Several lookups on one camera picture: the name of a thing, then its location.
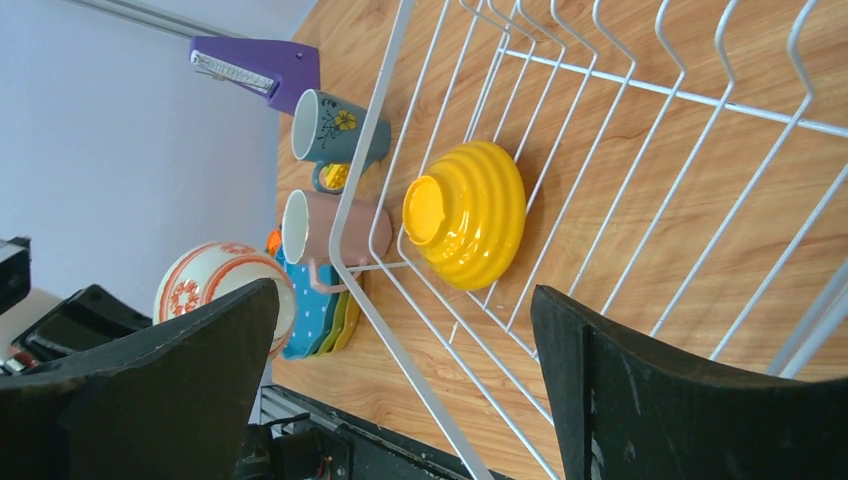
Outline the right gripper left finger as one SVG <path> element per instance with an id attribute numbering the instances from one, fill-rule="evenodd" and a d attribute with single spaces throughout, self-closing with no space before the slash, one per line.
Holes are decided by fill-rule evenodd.
<path id="1" fill-rule="evenodd" d="M 1 380 L 5 479 L 228 479 L 277 324 L 269 279 Z"/>

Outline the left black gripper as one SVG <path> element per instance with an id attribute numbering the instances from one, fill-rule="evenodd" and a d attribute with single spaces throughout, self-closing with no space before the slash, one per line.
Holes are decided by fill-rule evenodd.
<path id="1" fill-rule="evenodd" d="M 31 239 L 1 240 L 3 315 L 31 290 Z M 27 371 L 123 338 L 153 325 L 150 317 L 125 304 L 98 284 L 75 292 L 14 337 L 9 369 Z"/>

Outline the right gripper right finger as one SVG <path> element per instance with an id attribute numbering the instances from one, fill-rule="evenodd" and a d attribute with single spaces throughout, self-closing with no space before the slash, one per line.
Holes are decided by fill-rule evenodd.
<path id="1" fill-rule="evenodd" d="M 721 364 L 547 285 L 533 335 L 570 479 L 843 479 L 847 382 Z"/>

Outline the white red patterned bowl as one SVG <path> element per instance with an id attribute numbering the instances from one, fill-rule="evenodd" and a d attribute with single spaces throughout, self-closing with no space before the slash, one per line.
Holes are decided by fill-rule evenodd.
<path id="1" fill-rule="evenodd" d="M 276 260 L 243 243 L 208 242 L 180 256 L 157 289 L 152 323 L 189 313 L 261 278 L 273 280 L 278 290 L 279 313 L 268 354 L 273 359 L 293 331 L 297 313 L 294 287 Z"/>

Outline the green polka dot plate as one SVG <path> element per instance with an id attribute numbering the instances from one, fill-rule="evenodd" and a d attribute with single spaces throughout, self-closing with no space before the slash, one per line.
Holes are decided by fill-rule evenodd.
<path id="1" fill-rule="evenodd" d="M 329 333 L 319 346 L 318 350 L 315 352 L 316 356 L 326 354 L 334 347 L 338 336 L 341 334 L 344 328 L 348 299 L 348 292 L 342 292 L 338 295 L 331 328 L 329 330 Z"/>

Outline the blue polka dot plate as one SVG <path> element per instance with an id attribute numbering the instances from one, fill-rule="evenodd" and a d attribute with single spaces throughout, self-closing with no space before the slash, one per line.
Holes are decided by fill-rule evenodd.
<path id="1" fill-rule="evenodd" d="M 280 248 L 275 259 L 292 282 L 297 304 L 294 327 L 281 355 L 286 360 L 316 356 L 332 325 L 339 293 L 324 294 L 312 287 L 308 265 L 290 264 Z"/>

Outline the yellow polka dot plate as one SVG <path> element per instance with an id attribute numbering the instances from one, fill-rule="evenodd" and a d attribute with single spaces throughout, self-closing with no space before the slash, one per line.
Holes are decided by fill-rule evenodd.
<path id="1" fill-rule="evenodd" d="M 361 317 L 361 309 L 358 302 L 351 298 L 349 292 L 345 292 L 343 296 L 347 299 L 344 311 L 344 324 L 341 333 L 338 335 L 331 349 L 332 353 L 342 350 L 349 343 Z"/>

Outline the pink ceramic mug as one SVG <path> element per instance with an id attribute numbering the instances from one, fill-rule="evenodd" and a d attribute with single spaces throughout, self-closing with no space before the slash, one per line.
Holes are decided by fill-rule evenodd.
<path id="1" fill-rule="evenodd" d="M 383 258 L 393 238 L 389 213 L 372 202 L 354 200 L 339 227 L 335 227 L 341 197 L 296 189 L 286 202 L 281 219 L 282 252 L 289 264 L 303 265 L 310 286 L 322 294 L 340 293 L 344 285 L 320 279 L 319 267 L 331 263 L 331 240 L 337 238 L 342 265 L 366 266 Z"/>

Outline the yellow ribbed bowl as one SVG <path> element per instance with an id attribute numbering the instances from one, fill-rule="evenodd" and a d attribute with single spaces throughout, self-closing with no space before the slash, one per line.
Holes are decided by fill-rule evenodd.
<path id="1" fill-rule="evenodd" d="M 521 174 L 501 146 L 470 141 L 445 153 L 407 188 L 402 226 L 449 286 L 480 290 L 515 259 L 525 231 Z"/>

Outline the blue ceramic mug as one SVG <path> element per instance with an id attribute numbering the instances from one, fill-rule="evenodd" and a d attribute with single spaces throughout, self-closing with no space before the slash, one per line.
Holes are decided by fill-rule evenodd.
<path id="1" fill-rule="evenodd" d="M 327 180 L 333 165 L 352 163 L 368 110 L 317 89 L 301 94 L 293 115 L 290 145 L 294 157 L 314 164 L 312 183 L 322 193 L 340 194 L 345 182 Z"/>

